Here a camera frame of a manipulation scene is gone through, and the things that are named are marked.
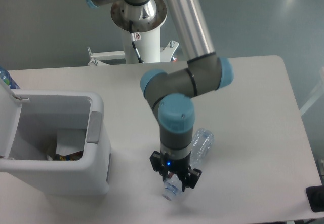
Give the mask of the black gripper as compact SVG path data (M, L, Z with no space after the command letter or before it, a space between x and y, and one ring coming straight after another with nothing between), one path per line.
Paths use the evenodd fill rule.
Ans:
M186 188L194 189L202 174L201 170L189 167L190 155L191 152L184 158L171 159L167 153L154 151L149 159L153 170L159 173L162 181L167 179L168 172L177 175L182 183L181 191L184 192Z

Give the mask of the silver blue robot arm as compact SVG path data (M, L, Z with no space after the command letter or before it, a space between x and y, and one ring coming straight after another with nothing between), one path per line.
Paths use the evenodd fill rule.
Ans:
M160 131L160 150L150 156L163 178L178 176L182 188L194 188L201 171L190 166L195 120L193 97L228 86L233 70L217 56L199 0L86 0L91 8L111 4L111 18L121 30L126 63L160 62L160 28L171 15L184 54L185 69L155 69L140 81Z

